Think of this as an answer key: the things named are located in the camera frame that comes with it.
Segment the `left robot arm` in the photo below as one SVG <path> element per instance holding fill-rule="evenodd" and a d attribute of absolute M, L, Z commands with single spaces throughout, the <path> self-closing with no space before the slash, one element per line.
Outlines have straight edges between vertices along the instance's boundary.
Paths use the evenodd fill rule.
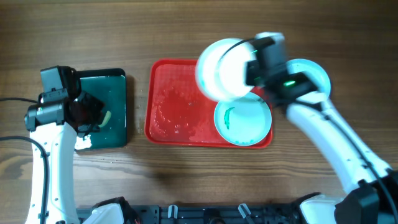
<path fill-rule="evenodd" d="M 79 223 L 73 189 L 73 154 L 80 126 L 101 124 L 104 103 L 89 93 L 44 93 L 28 108 L 25 125 L 32 142 L 32 192 L 27 223 Z"/>

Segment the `light blue plate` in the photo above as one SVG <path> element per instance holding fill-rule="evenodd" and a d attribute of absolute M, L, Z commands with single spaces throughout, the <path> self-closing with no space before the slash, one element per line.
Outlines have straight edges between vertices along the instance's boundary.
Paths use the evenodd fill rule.
<path fill-rule="evenodd" d="M 290 74 L 304 73 L 327 97 L 331 93 L 331 81 L 327 72 L 317 63 L 311 60 L 296 58 L 287 62 L 287 69 Z"/>
<path fill-rule="evenodd" d="M 253 146 L 271 131 L 271 109 L 259 95 L 250 92 L 237 100 L 219 102 L 214 111 L 214 124 L 227 142 Z"/>

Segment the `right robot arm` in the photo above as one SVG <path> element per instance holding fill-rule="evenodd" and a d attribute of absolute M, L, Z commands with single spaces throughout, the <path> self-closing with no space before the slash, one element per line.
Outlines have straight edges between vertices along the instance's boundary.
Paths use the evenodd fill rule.
<path fill-rule="evenodd" d="M 316 194 L 298 209 L 304 223 L 397 223 L 397 172 L 361 140 L 329 98 L 331 82 L 305 59 L 275 65 L 245 63 L 248 85 L 261 86 L 272 104 L 319 149 L 337 174 L 345 196 Z"/>

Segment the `white plate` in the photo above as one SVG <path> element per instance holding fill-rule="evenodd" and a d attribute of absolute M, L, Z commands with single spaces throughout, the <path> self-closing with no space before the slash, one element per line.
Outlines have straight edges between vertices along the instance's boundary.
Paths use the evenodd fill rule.
<path fill-rule="evenodd" d="M 241 39 L 228 38 L 209 45 L 195 69 L 199 90 L 213 101 L 232 101 L 252 89 L 244 83 L 246 64 L 255 60 L 254 47 Z"/>

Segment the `green yellow sponge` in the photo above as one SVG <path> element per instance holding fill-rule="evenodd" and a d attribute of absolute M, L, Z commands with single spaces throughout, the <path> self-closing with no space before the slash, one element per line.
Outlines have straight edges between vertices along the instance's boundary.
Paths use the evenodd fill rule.
<path fill-rule="evenodd" d="M 110 111 L 107 111 L 107 112 L 105 113 L 105 116 L 104 116 L 103 120 L 102 120 L 102 123 L 99 124 L 98 127 L 99 127 L 99 128 L 103 128 L 104 126 L 106 126 L 107 123 L 108 123 L 108 121 L 109 121 L 110 118 L 111 118 L 111 115 L 112 115 L 112 113 L 111 113 Z"/>

